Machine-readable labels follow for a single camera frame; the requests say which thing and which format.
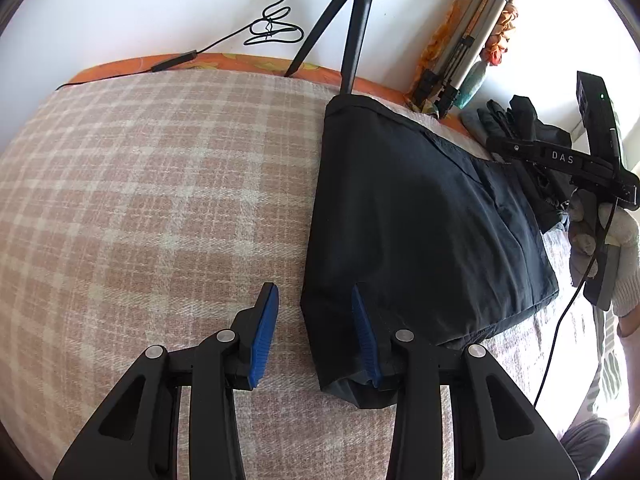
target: bed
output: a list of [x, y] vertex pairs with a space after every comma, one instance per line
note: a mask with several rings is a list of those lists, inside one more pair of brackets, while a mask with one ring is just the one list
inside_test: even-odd
[[[254, 392], [236, 392], [247, 478], [384, 478], [394, 408], [358, 410], [319, 391], [299, 308], [322, 118], [337, 93], [331, 71], [308, 66], [285, 79], [274, 60], [212, 56], [186, 70], [62, 88], [0, 158], [0, 420], [50, 478], [147, 346], [197, 345], [273, 281], [280, 314], [266, 374]], [[74, 81], [127, 70], [102, 67]], [[455, 121], [403, 108], [398, 92], [363, 81], [356, 90], [488, 157]], [[485, 342], [529, 399], [574, 291], [566, 235], [555, 230], [544, 242], [558, 298]], [[597, 363], [593, 311], [580, 296], [538, 405], [556, 435], [578, 412]], [[446, 388], [442, 396], [450, 479]], [[180, 478], [187, 417], [188, 392]]]

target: folded tripod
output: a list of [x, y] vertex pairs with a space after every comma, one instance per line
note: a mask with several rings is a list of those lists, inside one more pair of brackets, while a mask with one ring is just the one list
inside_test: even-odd
[[447, 115], [508, 1], [471, 0], [433, 69], [422, 73], [412, 95], [418, 107], [437, 94], [439, 116]]

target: gray glove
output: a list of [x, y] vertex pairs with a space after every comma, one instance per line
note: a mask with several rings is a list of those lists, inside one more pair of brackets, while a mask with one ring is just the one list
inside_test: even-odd
[[[598, 208], [598, 218], [603, 226], [609, 220], [611, 208], [612, 205], [607, 203], [600, 204]], [[577, 286], [596, 248], [593, 232], [583, 221], [584, 208], [577, 193], [574, 193], [569, 203], [569, 218], [571, 219], [569, 268], [574, 286]], [[613, 314], [619, 317], [626, 316], [640, 303], [640, 249], [638, 241], [638, 223], [627, 211], [620, 207], [616, 208], [605, 243], [620, 246], [618, 278], [611, 298]], [[589, 277], [593, 278], [597, 272], [598, 263], [594, 262]]]

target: black cable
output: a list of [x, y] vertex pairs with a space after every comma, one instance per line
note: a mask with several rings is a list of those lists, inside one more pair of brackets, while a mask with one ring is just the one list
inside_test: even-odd
[[[562, 323], [564, 316], [566, 316], [566, 314], [569, 312], [569, 309], [574, 304], [575, 298], [578, 297], [578, 294], [580, 293], [580, 290], [582, 289], [584, 282], [587, 281], [589, 271], [591, 270], [591, 267], [593, 267], [593, 263], [596, 261], [596, 258], [598, 257], [598, 253], [600, 252], [600, 250], [602, 249], [602, 246], [604, 245], [605, 238], [607, 237], [607, 233], [609, 232], [609, 228], [611, 227], [611, 222], [613, 222], [613, 215], [616, 213], [617, 207], [618, 207], [618, 199], [616, 198], [616, 200], [613, 203], [613, 207], [611, 208], [611, 214], [609, 215], [609, 219], [607, 220], [607, 225], [605, 225], [604, 230], [600, 232], [600, 237], [598, 238], [598, 240], [596, 240], [596, 248], [593, 251], [593, 254], [591, 255], [591, 259], [589, 260], [589, 265], [587, 266], [587, 270], [584, 271], [582, 279], [580, 280], [580, 283], [578, 283], [578, 287], [575, 289], [574, 295], [572, 296], [571, 300], [569, 300], [569, 304], [566, 306], [565, 310], [562, 312], [562, 315], [558, 320], [558, 324], [556, 324], [556, 332], [554, 333], [554, 340], [551, 343], [551, 352], [549, 352], [549, 358], [546, 361], [545, 374], [542, 376], [540, 389], [538, 390], [538, 394], [536, 395], [536, 400], [533, 402], [534, 408], [538, 405], [538, 400], [540, 399], [540, 395], [542, 394], [542, 388], [545, 387], [546, 376], [549, 373], [549, 368], [551, 368], [551, 359], [554, 356], [554, 350], [556, 349], [556, 340], [558, 339], [560, 324]], [[596, 211], [596, 222], [599, 222], [600, 220], [597, 217], [598, 217], [598, 212]]]
[[[296, 25], [295, 23], [287, 23], [282, 21], [284, 18], [286, 18], [290, 14], [291, 7], [283, 6], [278, 9], [271, 10], [273, 9], [273, 7], [279, 6], [284, 1], [285, 0], [278, 0], [274, 4], [266, 6], [262, 10], [262, 16], [260, 18], [258, 18], [257, 20], [253, 20], [248, 25], [245, 25], [244, 27], [239, 28], [238, 30], [236, 30], [235, 32], [232, 32], [231, 34], [227, 34], [224, 38], [220, 38], [219, 40], [214, 41], [213, 43], [206, 46], [205, 48], [202, 48], [200, 50], [191, 50], [190, 52], [186, 52], [184, 54], [178, 54], [178, 56], [171, 57], [169, 59], [165, 59], [164, 61], [156, 63], [155, 65], [153, 65], [151, 68], [147, 70], [142, 70], [140, 72], [133, 72], [129, 74], [112, 75], [108, 77], [103, 77], [101, 79], [95, 79], [94, 81], [104, 81], [105, 79], [114, 79], [117, 77], [145, 74], [149, 72], [162, 72], [162, 70], [167, 70], [168, 68], [171, 68], [173, 66], [177, 66], [187, 61], [192, 61], [196, 59], [203, 52], [206, 52], [210, 48], [215, 47], [217, 44], [222, 43], [223, 41], [226, 41], [229, 38], [237, 36], [238, 34], [240, 34], [241, 32], [244, 32], [247, 29], [252, 34], [252, 36], [249, 39], [244, 40], [243, 44], [245, 46], [251, 46], [251, 45], [256, 45], [261, 43], [299, 43], [305, 37], [305, 31], [302, 29], [302, 27], [300, 27], [299, 25]], [[257, 30], [256, 27], [261, 23], [264, 24], [264, 30]], [[298, 36], [290, 40], [287, 40], [287, 39], [283, 40], [281, 38], [277, 38], [278, 34], [286, 34], [288, 32], [297, 32]], [[60, 85], [58, 88], [56, 88], [56, 90], [60, 90], [65, 86], [76, 86], [76, 85], [81, 85], [89, 82], [90, 81], [84, 81], [84, 82], [78, 82], [78, 83], [66, 83], [66, 84]]]
[[[257, 20], [253, 20], [248, 25], [245, 25], [243, 28], [239, 28], [238, 30], [236, 30], [235, 32], [232, 32], [228, 36], [225, 36], [224, 38], [220, 38], [217, 41], [214, 41], [209, 46], [206, 46], [205, 48], [199, 50], [198, 54], [202, 54], [203, 52], [206, 52], [210, 48], [215, 47], [217, 44], [222, 43], [223, 41], [228, 40], [229, 38], [232, 38], [247, 29], [249, 29], [249, 32], [251, 32], [252, 37], [244, 41], [243, 44], [245, 46], [256, 45], [261, 43], [298, 43], [302, 41], [305, 37], [305, 31], [302, 30], [301, 27], [299, 27], [298, 25], [295, 25], [294, 23], [279, 21], [279, 20], [283, 20], [289, 15], [289, 13], [291, 12], [291, 7], [284, 6], [284, 7], [280, 7], [279, 9], [270, 10], [270, 9], [273, 9], [273, 7], [278, 6], [282, 2], [284, 2], [284, 0], [278, 0], [274, 4], [266, 6], [263, 9], [262, 16], [260, 18], [258, 18]], [[256, 30], [254, 30], [254, 28], [256, 25], [259, 25], [260, 23], [265, 23], [264, 31], [257, 32]], [[273, 30], [273, 25], [282, 25], [282, 28], [277, 28]], [[279, 38], [276, 38], [277, 34], [284, 34], [286, 32], [296, 32], [296, 31], [299, 33], [299, 36], [293, 40], [281, 40]]]

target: cable connector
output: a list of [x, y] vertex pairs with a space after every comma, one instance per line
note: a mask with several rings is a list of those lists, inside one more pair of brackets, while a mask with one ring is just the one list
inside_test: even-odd
[[184, 54], [179, 54], [178, 56], [171, 57], [169, 59], [165, 59], [160, 63], [156, 63], [151, 67], [150, 72], [162, 72], [162, 70], [167, 70], [172, 66], [180, 65], [182, 63], [186, 63], [187, 61], [193, 61], [198, 57], [197, 50], [191, 50], [190, 52], [185, 52]]

